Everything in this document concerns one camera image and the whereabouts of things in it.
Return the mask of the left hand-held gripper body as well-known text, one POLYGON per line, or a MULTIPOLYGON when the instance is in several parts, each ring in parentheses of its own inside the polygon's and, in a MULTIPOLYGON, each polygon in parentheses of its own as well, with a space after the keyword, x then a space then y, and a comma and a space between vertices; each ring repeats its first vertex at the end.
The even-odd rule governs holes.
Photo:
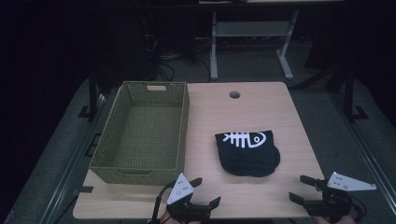
POLYGON ((178 176, 166 202, 166 211, 173 219, 185 223, 210 219, 212 210, 209 204, 200 205, 191 202, 194 189, 186 176, 183 174, 178 176))

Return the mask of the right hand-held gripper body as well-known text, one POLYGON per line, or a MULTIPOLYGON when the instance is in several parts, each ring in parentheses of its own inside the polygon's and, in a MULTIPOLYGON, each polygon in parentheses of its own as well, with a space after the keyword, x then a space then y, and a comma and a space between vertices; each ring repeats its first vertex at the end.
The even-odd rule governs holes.
POLYGON ((356 212, 355 221, 360 222, 367 214, 365 205, 353 202, 350 191, 375 190, 376 185, 333 172, 329 179, 316 179, 317 191, 322 192, 320 201, 305 201, 304 209, 309 216, 326 217, 330 223, 336 223, 342 217, 356 212))

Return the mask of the black fish-skeleton print cloth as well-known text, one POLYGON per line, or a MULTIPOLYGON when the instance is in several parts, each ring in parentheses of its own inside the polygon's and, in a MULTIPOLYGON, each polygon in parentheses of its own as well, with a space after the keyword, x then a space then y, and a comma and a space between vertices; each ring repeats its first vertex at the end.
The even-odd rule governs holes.
POLYGON ((280 164, 272 131, 217 133, 215 138, 220 165, 229 174, 264 177, 280 164))

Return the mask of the green woven basket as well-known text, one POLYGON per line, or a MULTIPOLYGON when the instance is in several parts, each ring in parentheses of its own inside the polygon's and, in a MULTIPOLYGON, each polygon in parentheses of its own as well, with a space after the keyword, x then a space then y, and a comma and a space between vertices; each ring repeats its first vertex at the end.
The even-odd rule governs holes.
POLYGON ((184 171, 189 109, 185 82, 123 82, 90 169, 108 184, 176 179, 184 171))

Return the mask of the person's left hand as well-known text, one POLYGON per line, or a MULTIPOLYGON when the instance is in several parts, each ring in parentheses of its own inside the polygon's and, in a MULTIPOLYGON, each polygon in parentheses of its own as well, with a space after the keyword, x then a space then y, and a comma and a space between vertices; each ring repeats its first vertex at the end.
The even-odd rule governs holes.
POLYGON ((193 221, 190 223, 179 222, 179 221, 173 219, 168 212, 165 212, 160 217, 160 224, 201 224, 201 222, 200 221, 193 221))

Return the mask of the person's right hand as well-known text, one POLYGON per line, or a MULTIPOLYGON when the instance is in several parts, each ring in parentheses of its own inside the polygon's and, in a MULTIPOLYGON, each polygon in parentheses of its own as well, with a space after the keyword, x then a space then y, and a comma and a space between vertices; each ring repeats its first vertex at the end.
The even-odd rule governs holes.
POLYGON ((353 217, 344 216, 336 223, 330 223, 325 217, 312 216, 317 224, 357 224, 353 217))

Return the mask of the black metal stand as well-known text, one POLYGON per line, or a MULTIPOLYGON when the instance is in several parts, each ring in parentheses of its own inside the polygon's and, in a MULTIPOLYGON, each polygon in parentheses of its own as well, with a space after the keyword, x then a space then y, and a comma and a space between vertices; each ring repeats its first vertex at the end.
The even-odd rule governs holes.
POLYGON ((98 69, 94 67, 91 72, 89 73, 88 84, 89 84, 89 104, 84 105, 79 113, 79 118, 85 118, 88 122, 94 120, 97 112, 98 112, 98 69))
POLYGON ((354 74, 348 63, 338 62, 332 67, 331 77, 326 85, 330 93, 337 93, 344 88, 343 112, 350 122, 356 119, 368 119, 360 105, 354 105, 354 74))

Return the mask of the grey metal floor rail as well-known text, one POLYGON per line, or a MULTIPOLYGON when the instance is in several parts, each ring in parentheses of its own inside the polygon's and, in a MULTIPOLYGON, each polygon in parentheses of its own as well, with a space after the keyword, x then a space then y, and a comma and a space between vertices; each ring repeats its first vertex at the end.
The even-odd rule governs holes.
POLYGON ((90 151, 92 150, 92 141, 95 141, 95 139, 100 136, 99 133, 95 132, 95 129, 101 116, 103 107, 106 105, 106 97, 103 94, 100 94, 98 99, 94 100, 93 103, 97 108, 97 112, 93 118, 89 119, 85 124, 78 144, 72 153, 71 159, 64 168, 60 182, 55 188, 55 191, 50 198, 49 204, 47 205, 47 208, 44 212, 44 215, 40 219, 39 224, 55 224, 56 219, 58 218, 58 212, 61 208, 64 198, 66 197, 71 182, 74 179, 80 159, 86 154, 90 155, 90 151))
POLYGON ((367 94, 352 106, 351 116, 344 109, 341 94, 333 94, 332 101, 396 216, 396 129, 367 94))

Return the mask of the white metal desk frame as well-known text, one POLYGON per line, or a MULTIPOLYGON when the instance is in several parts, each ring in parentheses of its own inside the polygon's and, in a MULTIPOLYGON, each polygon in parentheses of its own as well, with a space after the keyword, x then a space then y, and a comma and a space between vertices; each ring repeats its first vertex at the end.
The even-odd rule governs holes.
POLYGON ((217 12, 212 13, 211 50, 209 56, 210 78, 216 80, 218 74, 217 39, 219 37, 283 37, 284 43, 276 50, 286 80, 292 80, 293 74, 286 59, 286 53, 299 15, 293 10, 288 21, 219 21, 217 12))

